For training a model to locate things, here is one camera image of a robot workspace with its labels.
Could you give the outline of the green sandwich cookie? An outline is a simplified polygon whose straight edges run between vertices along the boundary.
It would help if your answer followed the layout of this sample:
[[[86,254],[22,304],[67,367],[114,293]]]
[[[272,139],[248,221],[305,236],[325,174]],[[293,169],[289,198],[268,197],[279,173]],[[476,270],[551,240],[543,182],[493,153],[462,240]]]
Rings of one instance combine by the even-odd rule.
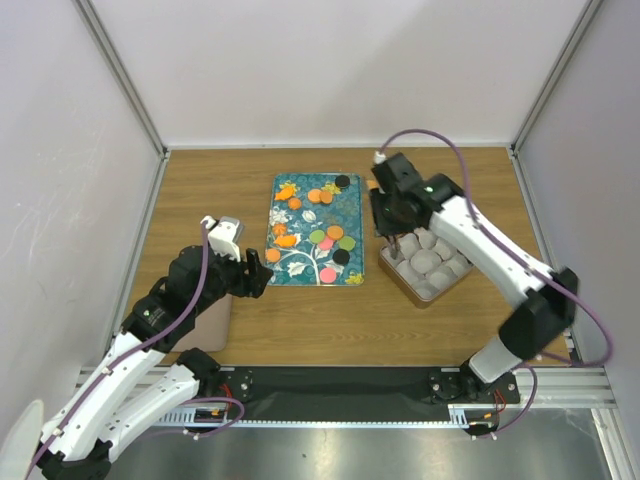
[[[325,238],[325,232],[322,230],[314,230],[309,234],[309,241],[313,244],[319,244]]]
[[[340,249],[352,251],[356,246],[356,241],[350,236],[344,236],[339,240],[338,244]]]

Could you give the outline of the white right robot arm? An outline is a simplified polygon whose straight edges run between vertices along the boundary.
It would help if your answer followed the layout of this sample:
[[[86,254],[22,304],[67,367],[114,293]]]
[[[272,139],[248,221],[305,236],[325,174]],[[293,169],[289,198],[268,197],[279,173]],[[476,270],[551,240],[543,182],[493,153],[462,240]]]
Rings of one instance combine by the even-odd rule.
[[[423,178],[403,154],[378,154],[374,179],[355,174],[275,177],[265,256],[275,286],[354,286],[364,280],[362,206],[385,240],[378,262],[418,307],[478,270],[511,314],[460,369],[458,390],[482,402],[497,381],[541,354],[574,321],[579,281],[519,248],[488,221],[448,176]]]

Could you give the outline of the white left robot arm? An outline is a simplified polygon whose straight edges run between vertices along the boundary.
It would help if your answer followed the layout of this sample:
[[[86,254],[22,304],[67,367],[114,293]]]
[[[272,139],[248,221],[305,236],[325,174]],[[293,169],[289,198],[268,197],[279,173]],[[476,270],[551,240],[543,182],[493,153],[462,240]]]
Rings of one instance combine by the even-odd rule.
[[[184,248],[140,298],[109,350],[73,398],[42,427],[30,467],[47,479],[103,479],[123,451],[162,416],[183,405],[216,403],[222,426],[245,414],[220,365],[206,352],[182,352],[136,397],[138,382],[228,295],[258,298],[273,275],[258,253],[239,258],[208,246]]]

